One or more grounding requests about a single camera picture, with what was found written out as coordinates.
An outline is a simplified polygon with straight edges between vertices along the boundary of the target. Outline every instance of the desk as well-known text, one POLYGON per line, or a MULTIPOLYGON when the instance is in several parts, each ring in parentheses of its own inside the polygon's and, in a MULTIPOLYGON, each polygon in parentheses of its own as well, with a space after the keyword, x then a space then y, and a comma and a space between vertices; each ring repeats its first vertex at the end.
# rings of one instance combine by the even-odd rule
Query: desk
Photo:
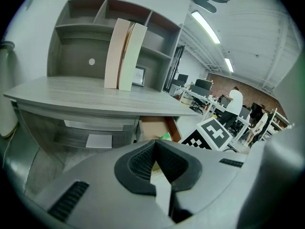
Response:
MULTIPOLYGON (((218 109, 218 110, 220 110, 220 111, 222 111, 222 112, 224 112, 224 111, 226 110, 225 107, 220 106, 219 104, 217 104, 217 102, 215 102, 215 101, 213 101, 213 100, 209 100, 209 99, 207 99, 207 98, 204 97, 204 96, 201 96, 201 95, 198 95, 198 94, 196 94, 196 93, 193 93, 192 91, 187 90, 186 88, 183 88, 183 87, 180 87, 180 86, 172 85, 171 90, 170 90, 170 94, 174 95, 174 93, 175 93, 175 91, 176 91, 177 89, 183 91, 182 96, 181 96, 181 99, 180 99, 180 102, 181 102, 182 98, 184 97, 184 94, 185 94, 185 93, 188 93, 189 95, 191 95, 191 96, 193 96, 193 97, 195 97, 195 98, 198 98, 198 99, 200 99, 200 100, 206 101, 206 102, 209 104, 209 105, 208 105, 208 109, 206 110, 206 112, 205 112, 204 115, 203 115, 202 121, 204 121, 204 120, 206 120, 206 119, 208 118, 208 115, 210 114, 210 111, 212 112, 212 115, 213 115, 215 109, 218 109)), ((231 141, 232 143, 237 142, 237 141, 242 137, 243 133, 244 133, 245 130, 248 128, 248 126, 250 125, 249 122, 247 122, 245 119, 243 119, 243 118, 241 118, 241 117, 239 117, 239 116, 237 117, 236 120, 240 121, 240 122, 243 123, 244 125, 243 125, 242 129, 237 133, 236 137, 232 139, 232 141, 231 141)))
POLYGON ((65 148, 86 148, 90 134, 112 135, 112 147, 116 148, 133 143, 140 116, 197 115, 168 94, 151 88, 132 86, 127 92, 103 86, 101 79, 41 77, 4 95, 17 101, 19 121, 60 167, 65 163, 65 148), (64 120, 99 128, 73 128, 64 120))

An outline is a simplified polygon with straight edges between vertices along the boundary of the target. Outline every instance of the ceiling light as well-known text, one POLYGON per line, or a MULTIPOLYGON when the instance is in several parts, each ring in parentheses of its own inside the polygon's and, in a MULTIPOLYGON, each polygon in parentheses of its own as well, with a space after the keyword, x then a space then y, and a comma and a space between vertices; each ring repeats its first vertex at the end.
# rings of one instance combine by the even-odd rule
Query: ceiling light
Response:
POLYGON ((216 36, 215 32, 212 30, 212 28, 210 27, 210 25, 208 24, 208 22, 205 21, 205 19, 201 16, 201 14, 198 11, 194 11, 192 13, 192 16, 195 18, 195 20, 197 20, 199 22, 199 24, 201 24, 201 26, 206 30, 206 32, 210 35, 210 37, 212 38, 212 40, 216 43, 216 44, 220 44, 220 41, 218 39, 218 37, 216 36))
POLYGON ((234 72, 233 67, 231 65, 231 61, 230 59, 224 59, 225 62, 227 63, 228 67, 229 67, 229 71, 234 72))

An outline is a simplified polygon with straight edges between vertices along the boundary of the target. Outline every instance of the person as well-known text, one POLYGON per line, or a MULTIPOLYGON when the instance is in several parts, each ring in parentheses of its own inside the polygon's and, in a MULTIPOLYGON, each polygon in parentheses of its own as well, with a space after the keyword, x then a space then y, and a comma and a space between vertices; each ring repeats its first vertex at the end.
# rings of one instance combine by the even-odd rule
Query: person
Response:
POLYGON ((238 115, 240 114, 243 107, 243 95, 239 91, 238 87, 235 86, 233 90, 230 92, 229 96, 224 96, 226 99, 231 102, 228 104, 227 109, 221 116, 219 123, 224 124, 225 128, 229 129, 229 127, 234 123, 238 115))
POLYGON ((268 114, 267 114, 267 112, 265 110, 265 106, 262 107, 262 113, 263 113, 263 116, 260 119, 260 121, 256 124, 255 127, 250 129, 246 140, 242 142, 245 147, 248 147, 248 145, 252 142, 253 138, 257 134, 261 133, 261 131, 264 128, 264 126, 265 126, 265 124, 266 124, 266 122, 268 120, 268 114))

